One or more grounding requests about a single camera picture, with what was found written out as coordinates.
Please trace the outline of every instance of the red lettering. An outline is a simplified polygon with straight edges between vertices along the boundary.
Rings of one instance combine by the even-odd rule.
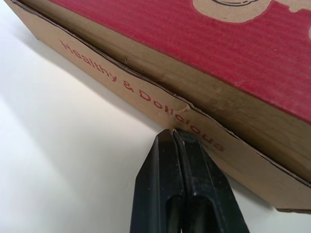
[[[112,77],[112,81],[113,82],[116,82],[116,80],[117,80],[117,77],[116,76],[113,76],[111,73],[109,73],[110,75],[111,75],[111,77]]]
[[[127,81],[123,81],[123,85],[126,89],[129,89],[130,91],[134,92],[134,90],[131,88],[131,85]]]
[[[96,64],[96,62],[94,62],[96,68],[98,69],[98,71],[101,71],[99,68],[98,68],[98,64]]]
[[[216,143],[216,144],[214,144],[214,147],[216,147],[218,150],[220,150],[220,151],[224,151],[225,149],[221,146],[221,145],[219,145],[218,143]]]
[[[151,100],[150,96],[147,93],[143,92],[142,90],[139,90],[139,94],[140,94],[140,97],[142,97],[143,99],[145,99],[147,101]]]
[[[184,122],[184,119],[180,115],[175,114],[175,117],[176,117],[177,120],[179,120],[181,122]]]
[[[208,139],[207,137],[206,137],[206,134],[204,133],[203,135],[202,135],[202,137],[206,140],[206,141],[208,141],[209,143],[212,143],[214,140],[213,139]]]
[[[94,66],[94,64],[93,64],[93,62],[92,62],[92,60],[91,60],[91,59],[89,59],[89,61],[91,62],[92,66],[95,68],[95,66]]]
[[[76,56],[77,56],[78,58],[80,58],[80,59],[81,59],[80,54],[79,54],[76,50],[72,50],[72,51],[73,51],[73,53],[74,53],[74,54],[76,54]]]
[[[62,45],[64,46],[65,49],[69,49],[70,52],[73,53],[68,44],[64,44],[63,41],[61,41],[61,40],[59,40],[59,41],[62,43]]]
[[[107,73],[107,71],[106,71],[104,68],[102,68],[100,64],[98,64],[98,65],[99,65],[99,67],[100,67],[102,73],[103,73],[103,74],[106,73],[106,75],[109,77],[109,74]]]
[[[196,127],[193,126],[193,125],[190,126],[190,129],[192,129],[192,131],[194,131],[194,132],[197,133],[197,134],[199,134],[199,133],[201,132],[198,128],[196,128]]]
[[[160,104],[158,101],[154,101],[154,105],[159,109],[163,108],[162,104]]]
[[[83,60],[84,60],[86,63],[88,63],[89,65],[91,65],[91,63],[89,62],[89,60],[88,60],[86,57],[84,57],[83,55],[81,55],[81,57],[83,58]]]

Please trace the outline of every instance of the torn cardboard edge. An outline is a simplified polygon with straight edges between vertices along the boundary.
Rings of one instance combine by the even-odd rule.
[[[213,118],[211,118],[209,115],[207,115],[206,113],[204,113],[203,111],[201,111],[200,109],[196,108],[192,103],[190,103],[189,101],[187,101],[186,99],[176,95],[175,93],[167,90],[166,88],[162,87],[161,85],[157,84],[156,82],[138,74],[137,72],[129,69],[128,67],[124,66],[123,64],[119,63],[118,61],[112,59],[111,57],[109,57],[108,55],[106,55],[105,53],[103,53],[102,51],[100,51],[99,49],[97,49],[96,47],[94,47],[93,45],[89,44],[88,42],[82,40],[80,37],[78,37],[76,34],[72,33],[71,31],[67,30],[66,28],[62,27],[61,25],[59,25],[57,22],[54,22],[53,20],[49,19],[48,17],[44,16],[43,14],[37,12],[36,10],[28,7],[27,5],[21,3],[18,0],[10,0],[11,2],[15,3],[16,5],[18,5],[19,7],[21,7],[22,9],[26,10],[27,12],[36,15],[38,17],[40,17],[41,19],[49,22],[50,24],[54,25],[55,27],[65,31],[67,34],[71,35],[72,37],[74,37],[75,39],[77,39],[78,41],[80,41],[81,43],[83,43],[84,45],[86,45],[88,48],[90,48],[91,50],[93,50],[94,52],[96,52],[97,54],[99,54],[100,56],[102,56],[103,58],[107,59],[108,61],[110,61],[111,63],[115,64],[117,67],[121,68],[122,70],[126,71],[127,73],[141,79],[144,80],[148,83],[151,83],[152,85],[155,85],[156,87],[161,88],[162,90],[164,90],[165,92],[169,93],[170,95],[172,95],[173,97],[185,102],[192,110],[202,114],[205,117],[208,117],[209,119],[211,119],[214,123],[216,123],[219,127],[221,127],[223,130],[225,130],[229,135],[231,135],[232,137],[235,137],[236,139],[238,139],[239,141],[241,141],[242,143],[244,143],[245,145],[247,145],[248,147],[250,147],[252,150],[254,150],[255,153],[257,153],[259,156],[261,156],[263,159],[267,160],[269,163],[271,163],[273,166],[275,166],[276,168],[280,169],[281,171],[285,172],[286,174],[292,176],[294,179],[296,179],[297,181],[301,182],[302,184],[306,185],[307,187],[311,188],[311,183],[307,182],[306,180],[298,177],[297,175],[295,175],[294,173],[292,173],[291,171],[287,170],[286,168],[282,167],[281,165],[279,165],[278,163],[276,163],[275,161],[273,161],[272,159],[270,159],[269,157],[265,156],[264,154],[262,154],[261,152],[257,151],[256,149],[252,148],[250,145],[248,145],[247,143],[245,143],[242,139],[240,139],[239,137],[237,137],[233,132],[231,132],[230,130],[226,129],[225,127],[223,127],[221,124],[219,124],[216,120],[214,120]]]

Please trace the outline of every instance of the white surface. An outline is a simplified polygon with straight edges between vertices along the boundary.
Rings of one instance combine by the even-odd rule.
[[[0,232],[128,233],[162,128],[37,41],[0,1]],[[230,180],[251,233],[311,233]]]

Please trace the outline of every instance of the brown cardboard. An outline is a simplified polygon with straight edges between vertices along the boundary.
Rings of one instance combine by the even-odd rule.
[[[288,0],[279,1],[293,11],[305,7],[293,6]],[[130,69],[187,99],[260,152],[311,182],[310,124],[48,0],[23,2]]]
[[[192,132],[216,164],[279,210],[311,210],[310,184],[256,151],[191,103],[131,71],[18,1],[5,0],[35,37],[165,128]]]

